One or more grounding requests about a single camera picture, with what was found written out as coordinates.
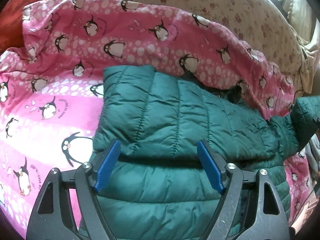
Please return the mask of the teal quilted puffer jacket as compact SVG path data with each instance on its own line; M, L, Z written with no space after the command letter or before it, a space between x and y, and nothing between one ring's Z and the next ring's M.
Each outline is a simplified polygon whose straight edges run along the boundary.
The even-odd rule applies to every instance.
M264 118L244 101L231 103L151 66L107 67L103 90L93 155L120 141L110 181L98 194L117 239L202 236L220 195L197 157L200 140L244 170L265 168L290 214L283 163L319 128L318 96L298 98L286 116Z

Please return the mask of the grey cloth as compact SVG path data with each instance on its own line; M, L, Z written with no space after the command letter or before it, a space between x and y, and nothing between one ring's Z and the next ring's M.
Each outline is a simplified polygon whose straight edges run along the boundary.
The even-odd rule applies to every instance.
M305 156L308 160L310 174L313 180L319 179L319 139L314 134L305 146Z

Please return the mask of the pink penguin print blanket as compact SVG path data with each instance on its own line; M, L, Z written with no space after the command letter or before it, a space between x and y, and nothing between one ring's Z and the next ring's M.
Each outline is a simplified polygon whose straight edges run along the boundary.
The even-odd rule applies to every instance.
M26 237L51 168L93 155L103 71L151 66L264 118L286 116L302 92L292 76L226 27L190 12L121 0L48 0L1 55L1 210Z

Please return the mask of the floral beige bed sheet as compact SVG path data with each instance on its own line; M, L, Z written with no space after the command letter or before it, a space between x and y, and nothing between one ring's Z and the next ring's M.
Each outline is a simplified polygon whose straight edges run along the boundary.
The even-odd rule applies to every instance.
M293 76L295 88L311 93L318 63L304 57L282 5L271 0L131 0L167 5L218 22L240 40L261 51L281 71Z

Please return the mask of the beige curtain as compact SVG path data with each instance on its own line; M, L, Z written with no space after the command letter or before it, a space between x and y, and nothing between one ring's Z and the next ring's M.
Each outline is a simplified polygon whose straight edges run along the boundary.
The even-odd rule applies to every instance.
M307 0L284 0L287 21L294 29L304 57L315 62L319 52L319 21Z

